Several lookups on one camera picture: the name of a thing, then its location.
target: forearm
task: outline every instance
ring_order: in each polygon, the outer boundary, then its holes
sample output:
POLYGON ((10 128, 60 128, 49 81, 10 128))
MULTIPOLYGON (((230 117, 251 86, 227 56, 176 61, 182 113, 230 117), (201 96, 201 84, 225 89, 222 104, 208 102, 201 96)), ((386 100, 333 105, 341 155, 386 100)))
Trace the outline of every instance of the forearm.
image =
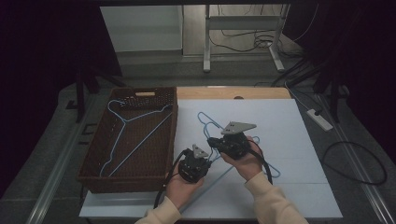
POLYGON ((156 209, 148 210, 146 216, 139 219, 136 224, 171 224, 180 218, 181 214, 175 205, 167 197, 164 197, 163 202, 156 209))
POLYGON ((246 183, 254 197, 254 212, 261 224, 266 223, 308 223, 297 208, 285 198, 283 191, 271 185, 263 173, 246 183))

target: power strip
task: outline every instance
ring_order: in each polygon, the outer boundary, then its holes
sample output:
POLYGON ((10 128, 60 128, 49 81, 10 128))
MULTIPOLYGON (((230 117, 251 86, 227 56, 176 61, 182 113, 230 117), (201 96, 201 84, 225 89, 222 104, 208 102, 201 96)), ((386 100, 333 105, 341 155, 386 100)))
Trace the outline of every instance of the power strip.
POLYGON ((332 125, 321 115, 315 115, 315 112, 316 111, 314 109, 310 109, 306 111, 306 114, 311 117, 311 119, 314 120, 325 132, 331 130, 332 125))

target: metal bracket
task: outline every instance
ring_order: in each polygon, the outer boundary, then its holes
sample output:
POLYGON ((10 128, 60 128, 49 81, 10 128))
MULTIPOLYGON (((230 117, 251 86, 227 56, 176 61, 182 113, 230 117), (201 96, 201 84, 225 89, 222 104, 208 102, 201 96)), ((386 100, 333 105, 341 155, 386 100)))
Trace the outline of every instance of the metal bracket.
POLYGON ((249 123, 241 123, 231 121, 225 129, 221 132, 221 134, 235 134, 235 133, 242 133, 244 131, 256 128, 256 124, 249 124, 249 123))
POLYGON ((209 155, 203 151, 202 149, 200 149, 197 145, 192 145, 192 150, 194 153, 194 158, 195 159, 199 159, 199 158, 203 158, 203 157, 208 157, 209 155))

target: human hand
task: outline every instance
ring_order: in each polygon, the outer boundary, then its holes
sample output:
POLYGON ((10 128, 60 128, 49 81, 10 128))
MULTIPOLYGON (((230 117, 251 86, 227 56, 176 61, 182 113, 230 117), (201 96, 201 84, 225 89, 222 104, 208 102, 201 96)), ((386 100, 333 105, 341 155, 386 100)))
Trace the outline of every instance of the human hand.
MULTIPOLYGON (((262 152, 260 149, 252 142, 253 139, 250 136, 247 136, 247 140, 249 140, 250 147, 253 151, 256 151, 260 155, 262 152)), ((260 161, 254 157, 252 154, 248 153, 241 159, 235 161, 231 157, 227 156, 227 154, 221 152, 220 153, 221 157, 224 159, 224 161, 230 163, 233 165, 238 173, 246 179, 246 181, 249 181, 253 176, 258 174, 259 172, 262 172, 262 164, 260 161)))
POLYGON ((177 209, 180 209, 189 201, 191 195, 204 184, 204 179, 201 178, 196 184, 189 183, 178 174, 177 167, 178 164, 173 172, 173 177, 166 186, 166 197, 177 209))

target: brown wicker basket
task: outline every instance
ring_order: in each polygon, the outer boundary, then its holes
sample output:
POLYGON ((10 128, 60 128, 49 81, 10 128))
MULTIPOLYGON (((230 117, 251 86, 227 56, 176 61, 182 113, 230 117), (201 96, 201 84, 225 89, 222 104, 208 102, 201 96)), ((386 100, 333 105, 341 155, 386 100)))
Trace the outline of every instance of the brown wicker basket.
POLYGON ((109 104, 109 108, 120 118, 105 108, 79 169, 78 181, 92 193, 157 191, 173 162, 177 90, 175 87, 116 88, 112 90, 109 102, 113 100, 117 102, 109 104), (131 121, 121 120, 158 110, 163 111, 131 121), (157 126, 152 135, 128 157, 157 126), (103 169, 110 160, 113 148, 113 159, 103 169), (109 176, 123 160, 125 163, 109 176))

